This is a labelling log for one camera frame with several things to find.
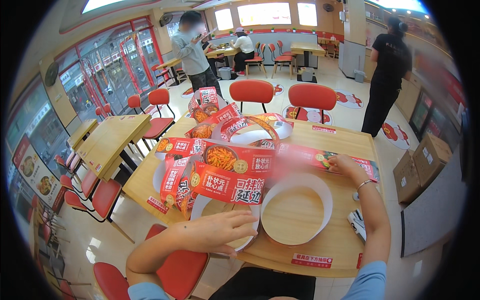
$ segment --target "gray trash can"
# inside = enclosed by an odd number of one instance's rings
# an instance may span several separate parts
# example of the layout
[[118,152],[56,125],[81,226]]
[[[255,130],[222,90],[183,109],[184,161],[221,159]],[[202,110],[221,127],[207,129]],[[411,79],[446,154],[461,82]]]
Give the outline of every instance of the gray trash can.
[[218,69],[218,71],[220,72],[220,77],[223,80],[232,79],[232,75],[230,73],[231,70],[232,70],[232,68],[229,68],[229,67],[223,67],[223,68]]
[[301,80],[302,81],[312,81],[313,80],[313,68],[310,67],[303,67],[302,68],[302,74],[301,74]]
[[359,83],[363,83],[363,79],[365,78],[365,72],[359,71],[359,70],[354,70],[355,73],[355,81]]

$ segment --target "light blue sleeve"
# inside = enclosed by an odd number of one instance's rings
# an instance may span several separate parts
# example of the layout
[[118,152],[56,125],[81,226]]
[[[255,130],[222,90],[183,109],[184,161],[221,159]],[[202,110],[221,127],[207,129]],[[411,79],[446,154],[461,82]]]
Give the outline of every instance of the light blue sleeve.
[[375,261],[363,266],[342,300],[383,299],[386,271],[387,265],[383,261]]
[[142,282],[128,288],[131,300],[170,300],[161,287],[151,282]]

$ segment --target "bracelet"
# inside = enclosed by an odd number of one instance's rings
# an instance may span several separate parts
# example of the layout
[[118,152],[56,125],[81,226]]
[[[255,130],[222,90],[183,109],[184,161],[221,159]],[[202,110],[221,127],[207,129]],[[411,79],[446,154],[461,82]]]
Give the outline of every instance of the bracelet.
[[369,182],[372,182],[372,181],[371,181],[371,180],[367,180],[367,181],[362,182],[362,183],[359,185],[359,187],[357,187],[357,192],[359,191],[359,189],[360,189],[364,184],[367,184],[367,183],[369,183]]

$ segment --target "wooden table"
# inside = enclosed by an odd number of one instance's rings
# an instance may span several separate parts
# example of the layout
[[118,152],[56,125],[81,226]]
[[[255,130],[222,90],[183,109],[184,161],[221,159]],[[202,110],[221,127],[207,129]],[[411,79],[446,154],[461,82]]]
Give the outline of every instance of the wooden table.
[[170,59],[169,61],[166,61],[164,63],[162,63],[161,65],[159,65],[156,69],[157,70],[162,70],[164,68],[168,68],[170,67],[170,70],[172,71],[172,75],[173,75],[173,79],[175,80],[175,83],[173,83],[172,85],[170,86],[176,86],[176,85],[179,85],[180,82],[177,78],[177,73],[175,72],[175,69],[173,68],[173,66],[176,66],[178,65],[179,63],[181,63],[181,59],[176,59],[176,58],[172,58]]
[[309,66],[308,52],[315,56],[325,56],[325,50],[317,43],[292,42],[290,44],[290,51],[293,54],[303,54],[305,67]]
[[[215,58],[220,54],[223,54],[224,56],[232,56],[237,53],[241,52],[240,48],[233,48],[233,47],[228,47],[225,49],[217,49],[211,52],[207,52],[205,55],[207,56],[208,59],[210,58]],[[229,67],[228,59],[225,59],[225,64],[227,67]]]
[[138,142],[152,127],[151,115],[106,117],[78,149],[78,155],[95,175],[108,181],[118,166],[128,172],[121,161],[136,170],[137,165],[124,148]]
[[85,120],[67,140],[70,147],[72,147],[72,149],[77,152],[78,148],[83,144],[84,140],[87,139],[86,134],[92,133],[93,130],[97,128],[97,126],[97,119]]
[[[290,121],[295,123],[293,133],[290,137],[282,140],[284,142],[336,153],[346,153],[351,156],[373,160],[379,165],[373,139],[369,134],[328,125],[321,126],[335,129],[336,134],[318,132],[312,130],[312,125],[318,125],[316,123],[301,120]],[[194,126],[195,121],[193,119],[182,117],[165,136],[183,137],[184,133]],[[132,174],[123,187],[123,191],[148,212],[167,224],[184,221],[178,210],[169,209],[166,214],[163,214],[147,203],[150,196],[159,198],[152,185],[153,173],[160,163],[160,160],[154,156],[155,148]],[[357,261],[359,253],[363,253],[363,244],[347,221],[347,215],[350,212],[357,208],[360,209],[360,203],[352,199],[356,187],[348,177],[321,171],[314,173],[328,185],[334,201],[332,216],[325,229],[311,241],[300,246],[287,248],[270,242],[260,226],[259,235],[255,242],[238,254],[239,259],[266,268],[295,274],[322,277],[355,277],[357,275]],[[331,257],[333,258],[332,266],[331,268],[318,268],[292,264],[291,260],[294,253]]]

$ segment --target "person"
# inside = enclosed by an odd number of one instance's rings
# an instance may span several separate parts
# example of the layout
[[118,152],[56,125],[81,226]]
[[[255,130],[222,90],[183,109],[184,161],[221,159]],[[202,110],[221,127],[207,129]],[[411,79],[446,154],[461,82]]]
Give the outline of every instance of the person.
[[251,60],[254,57],[253,43],[243,28],[237,28],[237,30],[235,30],[235,34],[238,36],[238,38],[235,43],[230,41],[230,45],[233,48],[240,48],[241,52],[235,54],[233,57],[233,61],[235,62],[234,71],[238,76],[245,76],[245,60]]
[[214,86],[217,94],[222,97],[218,80],[198,44],[205,37],[201,35],[203,27],[202,15],[199,12],[185,12],[180,17],[178,31],[172,35],[172,51],[175,58],[181,59],[183,71],[190,78],[194,92],[201,87]]
[[[386,263],[390,253],[390,222],[384,202],[365,170],[351,157],[336,155],[328,163],[331,171],[349,176],[357,187],[367,235],[360,270],[343,299],[383,299]],[[189,250],[219,252],[235,257],[235,250],[226,243],[256,236],[256,230],[242,226],[256,220],[257,217],[253,217],[251,211],[224,212],[173,224],[144,241],[127,259],[130,299],[168,300],[156,271],[170,253]],[[313,299],[315,279],[258,267],[244,267],[220,287],[210,300]]]
[[[205,54],[207,54],[209,49],[215,50],[217,48],[218,48],[218,46],[208,42],[208,36],[204,37],[204,39],[202,40],[202,49],[204,50]],[[207,61],[208,61],[208,64],[210,65],[210,68],[212,69],[212,72],[215,75],[216,79],[220,80],[221,78],[218,77],[218,73],[216,72],[215,63],[217,61],[218,62],[224,62],[225,60],[224,59],[219,59],[219,58],[209,58],[209,59],[207,59]]]
[[372,46],[371,61],[377,68],[370,82],[370,100],[363,118],[362,132],[377,136],[398,97],[402,78],[410,80],[412,55],[402,41],[407,24],[397,17],[388,19],[388,34],[380,34]]

